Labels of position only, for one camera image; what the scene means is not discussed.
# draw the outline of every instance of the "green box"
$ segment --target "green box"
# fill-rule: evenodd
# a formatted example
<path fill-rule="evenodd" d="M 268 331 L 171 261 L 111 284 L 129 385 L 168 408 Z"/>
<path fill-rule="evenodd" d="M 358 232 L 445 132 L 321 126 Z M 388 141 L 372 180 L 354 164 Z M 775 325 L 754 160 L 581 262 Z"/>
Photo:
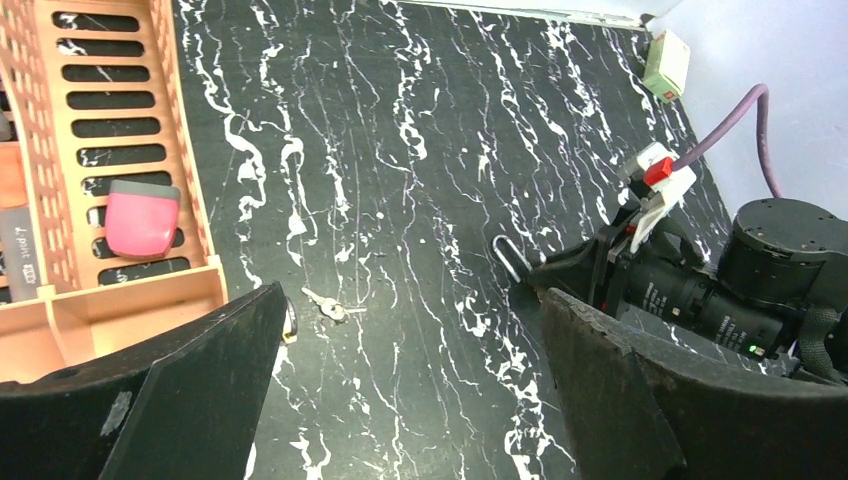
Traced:
<path fill-rule="evenodd" d="M 645 88 L 670 103 L 683 95 L 689 71 L 689 46 L 666 30 L 651 42 L 642 83 Z"/>

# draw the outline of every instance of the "pink eraser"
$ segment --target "pink eraser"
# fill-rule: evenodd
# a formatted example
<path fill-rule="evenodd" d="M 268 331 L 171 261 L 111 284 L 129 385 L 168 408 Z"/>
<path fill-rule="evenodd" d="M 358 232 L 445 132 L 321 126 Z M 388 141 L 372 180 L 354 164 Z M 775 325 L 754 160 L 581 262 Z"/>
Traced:
<path fill-rule="evenodd" d="M 106 244 L 116 255 L 164 257 L 177 232 L 180 190 L 112 180 L 106 205 Z"/>

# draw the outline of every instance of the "black marble table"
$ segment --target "black marble table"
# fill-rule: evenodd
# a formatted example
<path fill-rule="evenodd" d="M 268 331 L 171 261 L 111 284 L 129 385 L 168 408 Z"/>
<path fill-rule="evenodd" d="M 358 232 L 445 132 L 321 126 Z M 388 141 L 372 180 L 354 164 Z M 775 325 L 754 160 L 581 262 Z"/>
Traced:
<path fill-rule="evenodd" d="M 653 140 L 691 147 L 680 106 L 640 87 L 647 35 L 377 1 L 236 3 L 175 10 L 231 294 L 279 280 L 299 310 L 246 477 L 576 477 L 538 308 L 510 295 L 487 244 L 506 233 L 549 254 L 588 238 L 625 198 L 616 165 Z M 675 215 L 716 260 L 727 213 L 695 170 Z M 367 311 L 335 324 L 304 286 Z"/>

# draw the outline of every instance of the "orange plastic basket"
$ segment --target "orange plastic basket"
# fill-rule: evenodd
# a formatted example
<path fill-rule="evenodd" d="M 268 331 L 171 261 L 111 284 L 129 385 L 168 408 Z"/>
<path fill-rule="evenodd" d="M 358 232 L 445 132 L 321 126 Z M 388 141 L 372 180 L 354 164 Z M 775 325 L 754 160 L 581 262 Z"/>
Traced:
<path fill-rule="evenodd" d="M 2 79 L 43 285 L 37 300 L 0 306 L 0 381 L 29 382 L 194 320 L 227 293 L 184 122 L 171 2 L 0 6 Z M 122 161 L 90 162 L 97 156 Z M 183 270 L 103 285 L 104 272 L 120 278 L 138 264 L 103 254 L 107 197 L 95 190 L 115 177 L 181 190 L 182 241 L 167 260 Z"/>

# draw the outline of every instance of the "red connector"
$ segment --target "red connector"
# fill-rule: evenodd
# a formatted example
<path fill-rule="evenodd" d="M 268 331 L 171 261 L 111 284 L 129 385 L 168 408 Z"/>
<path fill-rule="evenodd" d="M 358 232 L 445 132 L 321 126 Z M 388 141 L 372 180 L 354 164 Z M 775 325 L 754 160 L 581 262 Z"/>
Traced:
<path fill-rule="evenodd" d="M 645 171 L 645 178 L 643 179 L 645 185 L 652 187 L 670 177 L 672 172 L 672 163 L 674 163 L 674 161 L 671 157 L 665 157 L 659 162 L 648 167 Z"/>

